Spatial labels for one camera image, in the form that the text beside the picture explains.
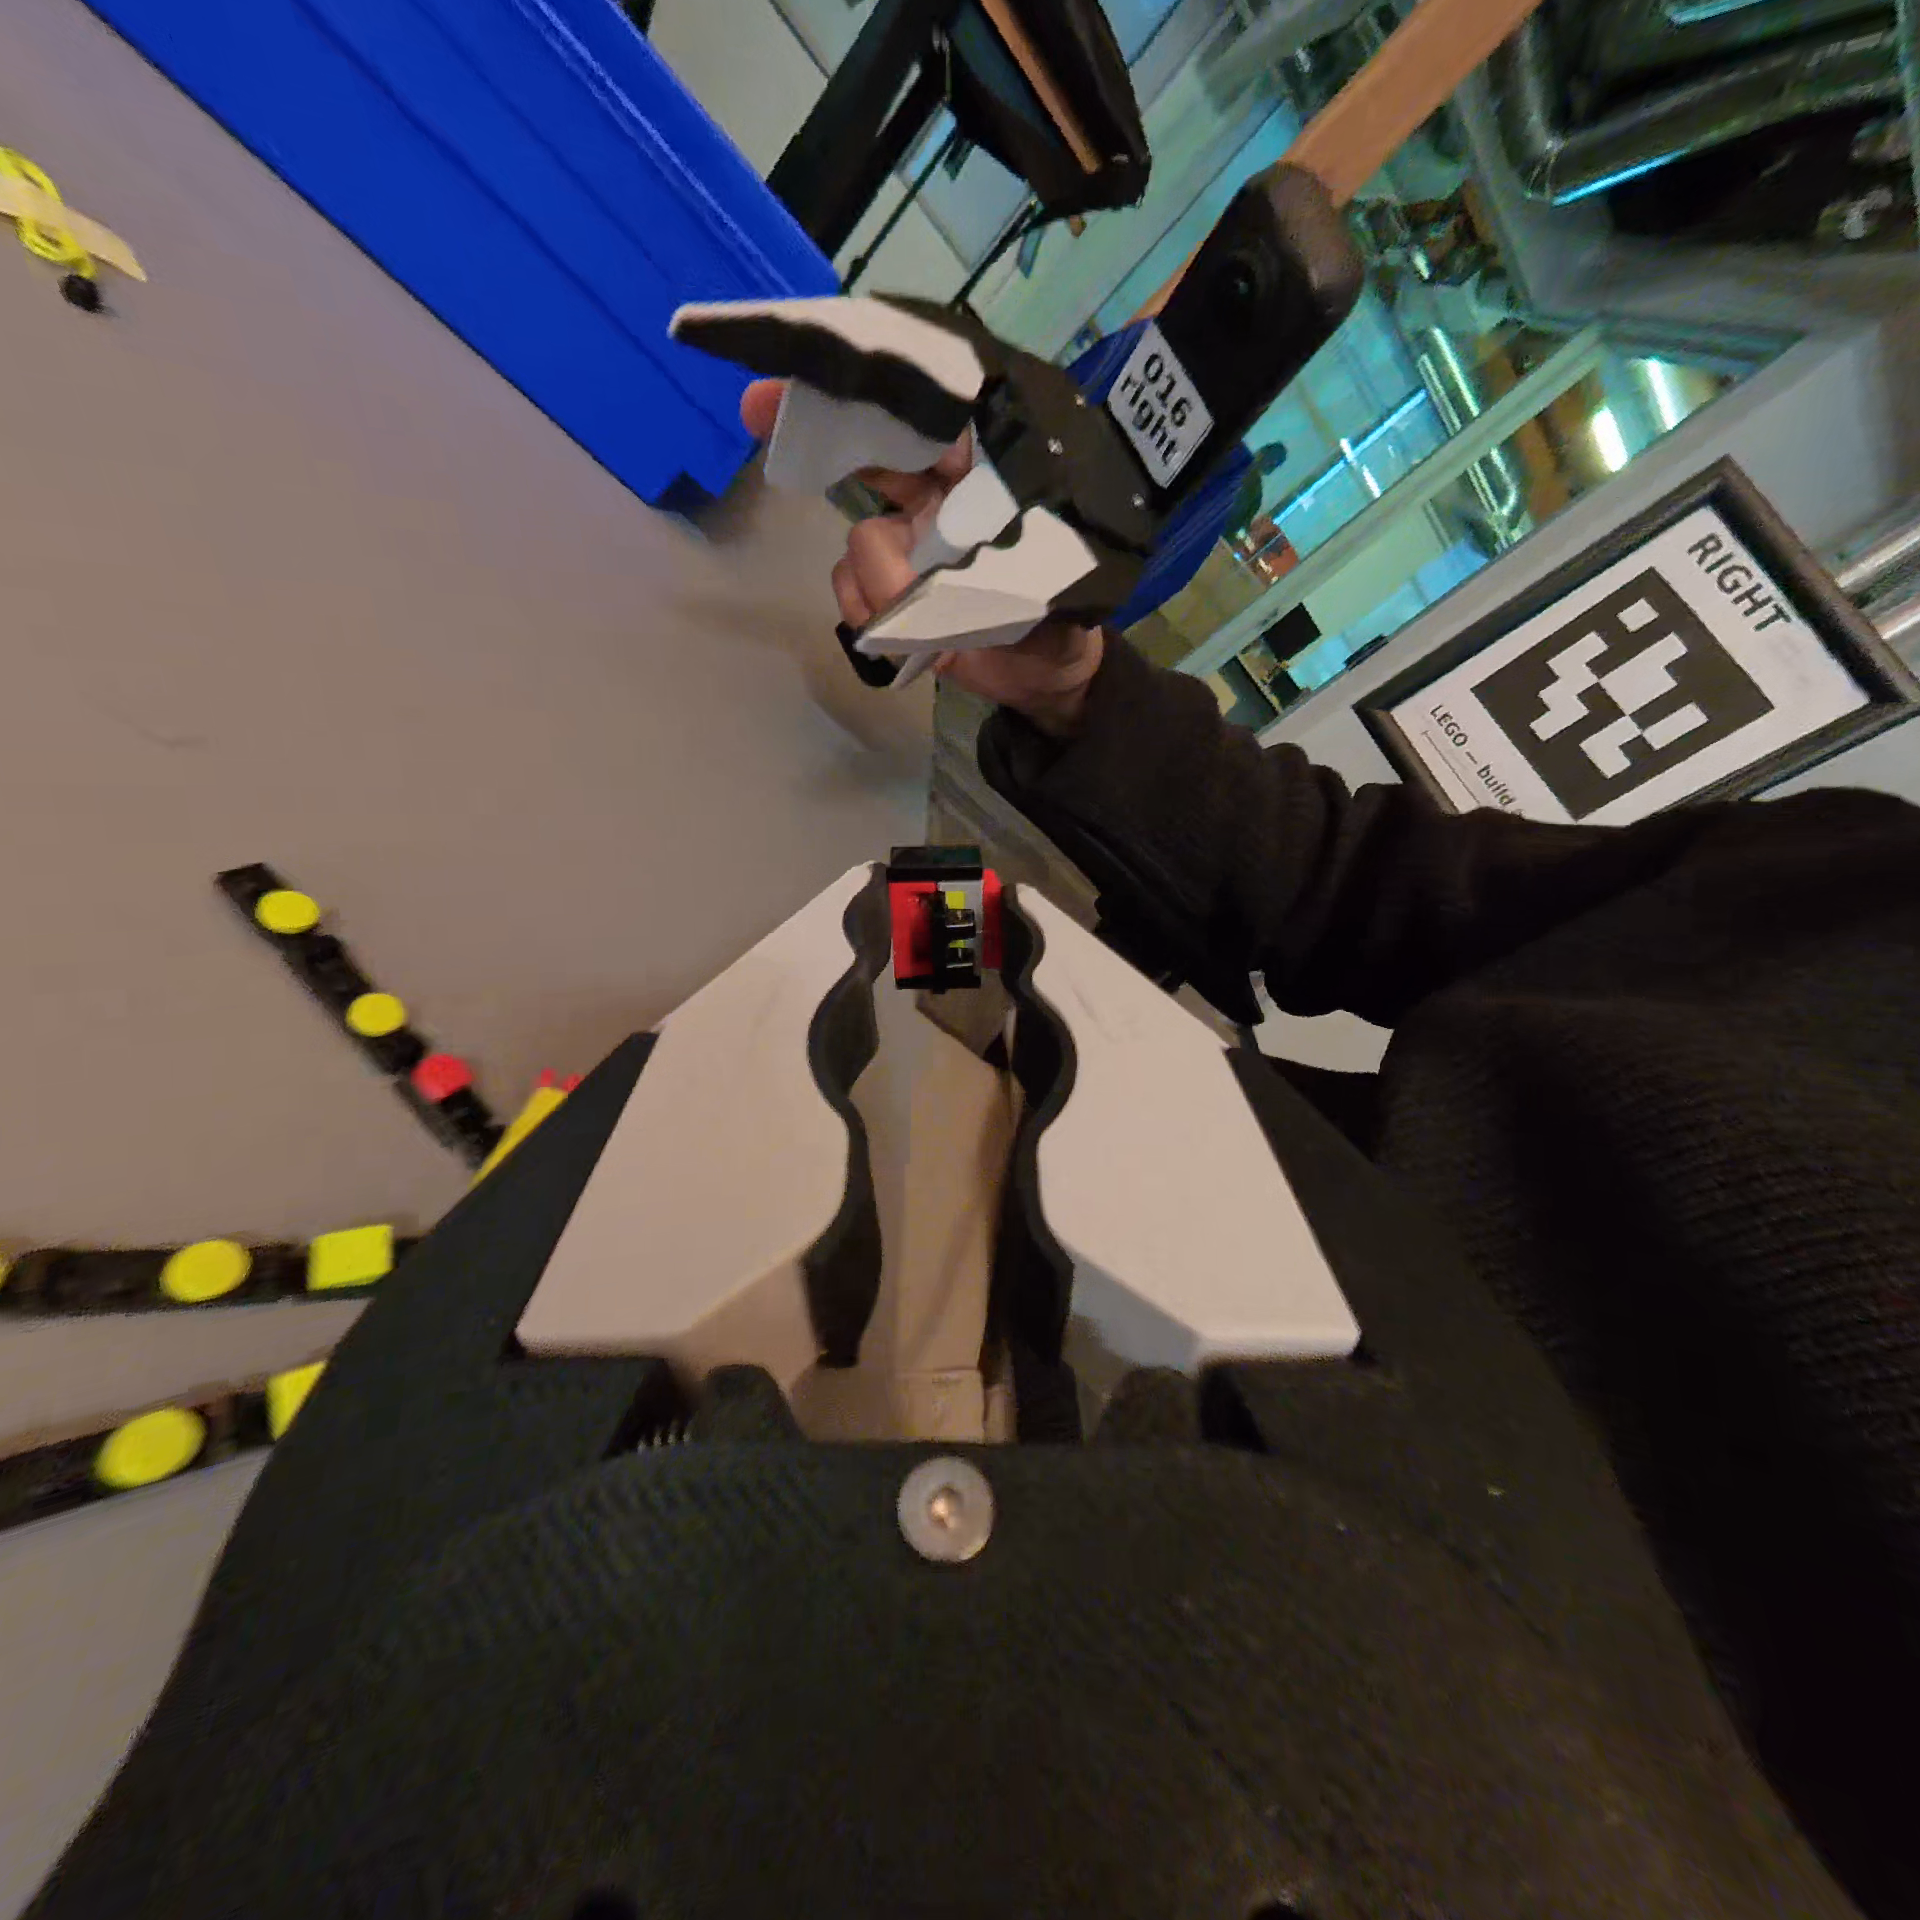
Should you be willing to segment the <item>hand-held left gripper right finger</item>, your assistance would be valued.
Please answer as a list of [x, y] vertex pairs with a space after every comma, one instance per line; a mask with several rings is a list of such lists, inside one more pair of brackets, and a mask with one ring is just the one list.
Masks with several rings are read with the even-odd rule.
[[1098, 1375], [1353, 1356], [1358, 1319], [1235, 1051], [1028, 884], [1003, 897], [1001, 983], [1005, 1332]]

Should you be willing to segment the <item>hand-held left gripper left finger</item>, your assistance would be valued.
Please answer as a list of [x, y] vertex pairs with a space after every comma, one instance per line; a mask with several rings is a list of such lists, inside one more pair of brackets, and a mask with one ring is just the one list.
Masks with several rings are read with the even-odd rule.
[[867, 1121], [889, 886], [852, 866], [682, 1001], [520, 1315], [532, 1357], [856, 1364], [880, 1283]]

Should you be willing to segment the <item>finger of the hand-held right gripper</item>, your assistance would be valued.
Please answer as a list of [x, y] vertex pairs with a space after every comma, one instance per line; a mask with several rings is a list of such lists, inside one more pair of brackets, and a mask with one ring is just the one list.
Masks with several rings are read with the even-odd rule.
[[1090, 579], [1090, 540], [1032, 502], [1019, 504], [992, 462], [973, 469], [919, 530], [910, 588], [859, 628], [859, 656], [931, 662], [1013, 644]]
[[962, 327], [889, 298], [684, 303], [668, 338], [789, 396], [878, 408], [935, 444], [960, 439], [989, 381]]

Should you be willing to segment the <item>red black yellow lego body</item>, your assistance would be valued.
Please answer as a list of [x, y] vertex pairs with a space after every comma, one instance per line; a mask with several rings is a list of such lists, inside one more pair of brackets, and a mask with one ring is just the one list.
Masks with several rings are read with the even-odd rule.
[[976, 844], [895, 846], [885, 866], [895, 986], [975, 991], [1001, 964], [1001, 882]]

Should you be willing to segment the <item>person's right forearm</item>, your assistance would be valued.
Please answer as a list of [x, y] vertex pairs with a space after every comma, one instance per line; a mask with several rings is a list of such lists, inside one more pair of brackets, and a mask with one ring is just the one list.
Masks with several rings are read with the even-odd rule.
[[1130, 952], [1226, 1017], [1398, 1025], [1420, 1001], [1675, 870], [1706, 827], [1446, 815], [1261, 747], [1194, 680], [1108, 639], [1077, 732], [990, 704], [980, 774], [1090, 880]]

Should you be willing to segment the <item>black yellow red lego leg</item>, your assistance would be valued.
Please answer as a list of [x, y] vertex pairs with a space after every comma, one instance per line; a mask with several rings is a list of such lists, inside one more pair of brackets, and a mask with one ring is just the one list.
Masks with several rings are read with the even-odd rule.
[[366, 975], [326, 924], [323, 904], [275, 868], [259, 862], [225, 868], [212, 884], [406, 1111], [479, 1174], [505, 1127], [469, 1063], [417, 1025], [408, 1001]]

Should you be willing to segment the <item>person's right hand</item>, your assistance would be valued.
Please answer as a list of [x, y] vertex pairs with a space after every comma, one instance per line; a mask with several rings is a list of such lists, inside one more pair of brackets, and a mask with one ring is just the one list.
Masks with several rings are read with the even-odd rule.
[[[970, 466], [970, 437], [960, 437], [922, 469], [854, 471], [854, 479], [883, 498], [886, 510], [854, 523], [843, 555], [832, 563], [830, 590], [840, 622], [859, 632], [908, 592], [917, 579], [910, 553]], [[939, 655], [933, 673], [1019, 714], [1039, 732], [1068, 736], [1081, 726], [1106, 641], [1105, 628], [1053, 621], [1015, 644]]]

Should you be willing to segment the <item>black equipment stand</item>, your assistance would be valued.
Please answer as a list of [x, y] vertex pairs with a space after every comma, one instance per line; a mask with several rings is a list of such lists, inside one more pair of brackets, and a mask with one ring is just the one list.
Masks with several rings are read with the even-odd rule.
[[1137, 205], [1138, 101], [1093, 2], [880, 2], [786, 143], [769, 186], [839, 252], [936, 113], [1048, 218]]

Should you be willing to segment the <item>blue plastic bin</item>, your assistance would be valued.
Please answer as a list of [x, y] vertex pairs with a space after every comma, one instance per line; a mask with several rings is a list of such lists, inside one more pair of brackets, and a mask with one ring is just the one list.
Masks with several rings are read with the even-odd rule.
[[668, 322], [837, 274], [618, 4], [89, 12], [640, 500], [732, 487], [746, 376]]

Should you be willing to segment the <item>person's black sweater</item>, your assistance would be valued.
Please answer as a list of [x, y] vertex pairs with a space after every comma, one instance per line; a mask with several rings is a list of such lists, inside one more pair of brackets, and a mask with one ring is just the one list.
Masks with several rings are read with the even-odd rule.
[[1836, 1876], [1916, 1916], [1916, 806], [1672, 815], [1675, 870], [1390, 1027], [1375, 1154], [1606, 1435]]

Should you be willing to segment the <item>wooden beam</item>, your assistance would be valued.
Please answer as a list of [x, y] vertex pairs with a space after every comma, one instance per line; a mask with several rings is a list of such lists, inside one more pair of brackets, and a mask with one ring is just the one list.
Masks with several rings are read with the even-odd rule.
[[1423, 2], [1283, 154], [1349, 205], [1537, 10], [1535, 2]]

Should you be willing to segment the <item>black framed tag sign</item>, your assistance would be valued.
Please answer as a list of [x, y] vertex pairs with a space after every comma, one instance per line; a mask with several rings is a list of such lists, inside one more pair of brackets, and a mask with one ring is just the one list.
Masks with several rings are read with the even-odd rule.
[[1450, 815], [1626, 827], [1760, 794], [1916, 701], [1907, 664], [1718, 459], [1356, 710]]

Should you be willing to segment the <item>beige tape strip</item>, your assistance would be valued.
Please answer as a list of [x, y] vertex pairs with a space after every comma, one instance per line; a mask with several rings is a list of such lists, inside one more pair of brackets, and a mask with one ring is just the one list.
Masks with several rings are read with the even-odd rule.
[[41, 252], [39, 257], [52, 258], [55, 264], [64, 263], [71, 268], [83, 263], [105, 264], [132, 282], [147, 282], [145, 268], [118, 232], [76, 211], [33, 179], [4, 172], [2, 214], [23, 242], [49, 244], [54, 252]]

